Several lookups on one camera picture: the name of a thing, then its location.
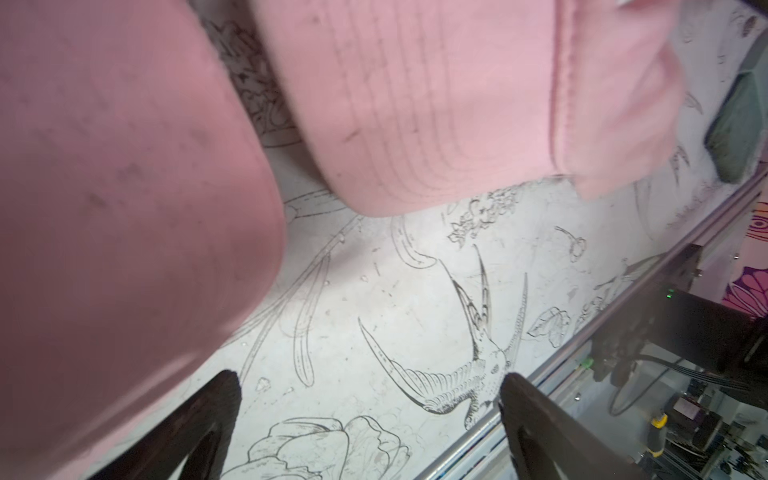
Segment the pink cap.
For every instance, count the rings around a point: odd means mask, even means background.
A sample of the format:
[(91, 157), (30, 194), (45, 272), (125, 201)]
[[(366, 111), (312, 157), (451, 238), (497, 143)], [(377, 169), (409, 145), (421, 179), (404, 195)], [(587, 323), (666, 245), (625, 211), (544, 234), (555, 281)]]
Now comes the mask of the pink cap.
[(188, 3), (3, 2), (2, 477), (78, 474), (242, 324), (285, 237)]
[(253, 1), (309, 154), (389, 217), (550, 177), (598, 197), (669, 159), (677, 1)]

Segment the green dustpan brush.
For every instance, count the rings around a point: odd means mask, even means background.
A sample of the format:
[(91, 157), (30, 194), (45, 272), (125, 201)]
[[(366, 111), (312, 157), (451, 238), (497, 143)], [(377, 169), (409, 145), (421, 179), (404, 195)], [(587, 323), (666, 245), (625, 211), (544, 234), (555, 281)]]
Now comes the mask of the green dustpan brush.
[(720, 181), (740, 183), (753, 164), (767, 128), (767, 30), (739, 66), (705, 136)]

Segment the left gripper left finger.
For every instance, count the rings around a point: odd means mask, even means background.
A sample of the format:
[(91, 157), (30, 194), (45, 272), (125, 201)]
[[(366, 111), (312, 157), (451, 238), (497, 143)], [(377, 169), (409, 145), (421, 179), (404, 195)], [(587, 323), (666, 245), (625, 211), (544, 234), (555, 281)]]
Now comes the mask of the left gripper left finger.
[(242, 401), (239, 377), (223, 370), (93, 479), (219, 479)]

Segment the aluminium front rail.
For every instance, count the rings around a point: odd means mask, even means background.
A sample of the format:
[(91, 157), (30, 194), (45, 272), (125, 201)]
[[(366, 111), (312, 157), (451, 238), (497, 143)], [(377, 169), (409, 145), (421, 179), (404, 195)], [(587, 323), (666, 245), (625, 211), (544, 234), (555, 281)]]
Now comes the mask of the aluminium front rail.
[[(723, 433), (723, 404), (735, 400), (718, 386), (662, 365), (639, 362), (628, 381), (614, 386), (593, 379), (591, 340), (609, 313), (661, 270), (664, 260), (689, 244), (702, 247), (690, 292), (722, 303), (731, 270), (767, 183), (767, 165), (668, 251), (632, 265), (618, 297), (526, 378), (620, 458), (638, 465), (646, 479), (705, 479), (736, 443)], [(491, 412), (428, 466), (426, 479), (519, 479), (499, 410)]]

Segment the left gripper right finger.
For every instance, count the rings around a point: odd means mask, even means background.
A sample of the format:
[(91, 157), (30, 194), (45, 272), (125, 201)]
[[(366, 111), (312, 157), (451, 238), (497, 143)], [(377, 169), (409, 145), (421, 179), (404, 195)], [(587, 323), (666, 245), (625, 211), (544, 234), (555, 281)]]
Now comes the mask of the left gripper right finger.
[(509, 373), (499, 410), (519, 479), (646, 479), (526, 378)]

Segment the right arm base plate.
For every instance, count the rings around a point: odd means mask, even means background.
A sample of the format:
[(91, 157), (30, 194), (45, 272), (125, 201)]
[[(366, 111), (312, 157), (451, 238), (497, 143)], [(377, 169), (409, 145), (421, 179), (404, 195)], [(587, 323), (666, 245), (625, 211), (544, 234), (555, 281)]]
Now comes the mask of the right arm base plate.
[(639, 362), (767, 408), (767, 316), (690, 292), (702, 247), (689, 244), (609, 313), (591, 340), (593, 379), (623, 386)]

